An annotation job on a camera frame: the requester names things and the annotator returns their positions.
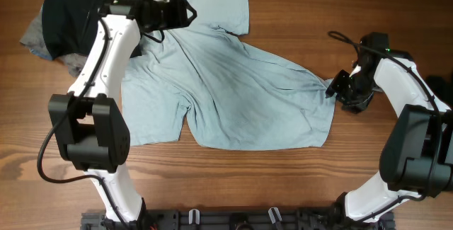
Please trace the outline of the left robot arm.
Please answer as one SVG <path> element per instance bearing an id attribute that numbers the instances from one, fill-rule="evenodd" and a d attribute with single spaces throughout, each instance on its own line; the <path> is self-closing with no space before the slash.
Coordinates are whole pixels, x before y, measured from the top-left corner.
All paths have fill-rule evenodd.
<path id="1" fill-rule="evenodd" d="M 155 229 L 126 160 L 130 131 L 118 107 L 125 69 L 141 38 L 188 27 L 196 10 L 187 0 L 107 0 L 98 31 L 77 80 L 48 105 L 60 156 L 95 185 L 105 212 L 81 220 L 82 229 Z"/>

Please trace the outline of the light blue t-shirt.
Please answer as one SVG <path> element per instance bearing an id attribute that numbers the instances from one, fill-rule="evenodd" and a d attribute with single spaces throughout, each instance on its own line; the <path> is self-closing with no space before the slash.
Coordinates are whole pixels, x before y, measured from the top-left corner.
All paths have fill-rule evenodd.
<path id="1" fill-rule="evenodd" d="M 143 38 L 122 80 L 134 146 L 174 142 L 188 125 L 200 146 L 265 151 L 320 147 L 333 121 L 327 80 L 240 40 L 248 0 L 188 0 L 197 18 Z"/>

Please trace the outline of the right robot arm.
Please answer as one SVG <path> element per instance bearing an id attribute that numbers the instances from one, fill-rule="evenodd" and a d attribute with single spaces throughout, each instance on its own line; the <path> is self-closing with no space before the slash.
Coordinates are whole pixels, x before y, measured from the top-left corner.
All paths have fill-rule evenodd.
<path id="1" fill-rule="evenodd" d="M 305 217 L 325 229 L 392 229 L 394 208 L 452 191 L 452 109 L 430 90 L 408 52 L 390 48 L 386 33 L 372 32 L 359 42 L 337 31 L 328 36 L 352 45 L 357 59 L 351 72 L 336 75 L 326 97 L 361 113 L 382 91 L 398 120 L 378 172 L 329 208 Z"/>

